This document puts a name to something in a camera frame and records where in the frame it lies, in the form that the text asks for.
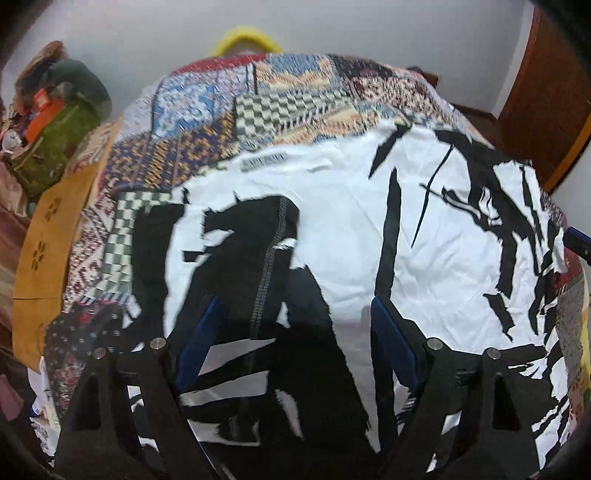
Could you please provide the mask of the black and white patterned shirt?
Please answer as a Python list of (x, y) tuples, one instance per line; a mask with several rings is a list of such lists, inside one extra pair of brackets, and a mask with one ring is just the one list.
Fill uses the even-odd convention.
[(554, 278), (563, 231), (534, 170), (447, 130), (232, 159), (139, 211), (137, 305), (122, 352), (204, 335), (178, 393), (191, 430), (237, 479), (355, 479), (382, 463), (410, 390), (381, 357), (370, 304), (390, 300), (451, 349), (512, 353), (545, 465), (568, 425)]

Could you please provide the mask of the brown wooden door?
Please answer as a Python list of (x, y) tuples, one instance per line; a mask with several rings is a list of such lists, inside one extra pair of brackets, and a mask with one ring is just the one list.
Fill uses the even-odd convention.
[(590, 74), (559, 28), (538, 8), (498, 124), (504, 151), (517, 160), (529, 160), (549, 193), (589, 145)]

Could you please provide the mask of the wooden lap desk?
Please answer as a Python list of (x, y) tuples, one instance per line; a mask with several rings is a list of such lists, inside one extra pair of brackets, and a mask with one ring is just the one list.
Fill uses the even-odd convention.
[(21, 250), (13, 289), (12, 349), (18, 362), (39, 370), (45, 329), (62, 309), (72, 243), (122, 118), (87, 135), (89, 153), (77, 153), (55, 185), (40, 197)]

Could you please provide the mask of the green patterned storage bag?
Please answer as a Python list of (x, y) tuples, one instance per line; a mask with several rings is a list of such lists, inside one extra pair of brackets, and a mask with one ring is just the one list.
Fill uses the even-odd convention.
[(8, 162), (29, 199), (39, 197), (61, 179), (79, 144), (99, 123), (99, 116), (88, 103), (70, 102)]

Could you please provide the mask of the colourful patchwork bedspread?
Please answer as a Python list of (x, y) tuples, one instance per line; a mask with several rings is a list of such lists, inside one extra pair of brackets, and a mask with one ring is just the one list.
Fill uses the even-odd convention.
[[(273, 54), (215, 66), (199, 62), (146, 87), (122, 119), (88, 209), (92, 229), (72, 252), (64, 312), (46, 332), (44, 359), (59, 416), (95, 347), (125, 353), (117, 335), (137, 305), (137, 214), (168, 203), (185, 181), (218, 172), (241, 155), (353, 139), (383, 125), (453, 131), (534, 170), (490, 146), (414, 72), (352, 57)], [(581, 422), (590, 385), (579, 340), (587, 285), (579, 260), (566, 251), (564, 265), (554, 288), (567, 374), (565, 442)]]

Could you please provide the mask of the orange box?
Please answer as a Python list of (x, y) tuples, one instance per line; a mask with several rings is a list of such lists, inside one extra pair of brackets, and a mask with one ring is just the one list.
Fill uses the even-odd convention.
[(32, 143), (42, 130), (48, 126), (63, 110), (65, 102), (62, 98), (52, 98), (45, 89), (40, 89), (33, 96), (33, 117), (25, 130), (25, 139)]

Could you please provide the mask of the dark green stuffed cushion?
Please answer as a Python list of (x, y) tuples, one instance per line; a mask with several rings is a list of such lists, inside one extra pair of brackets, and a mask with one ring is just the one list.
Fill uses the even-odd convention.
[(39, 87), (58, 87), (66, 99), (83, 99), (101, 120), (111, 115), (112, 102), (105, 86), (81, 61), (65, 59), (52, 64), (42, 75)]

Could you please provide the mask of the yellow curved headboard tube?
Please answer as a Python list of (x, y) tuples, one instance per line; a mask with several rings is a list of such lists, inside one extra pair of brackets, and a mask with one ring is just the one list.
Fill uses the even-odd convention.
[(212, 56), (228, 56), (240, 46), (252, 46), (259, 53), (281, 53), (283, 48), (259, 29), (238, 26), (226, 32), (213, 48)]

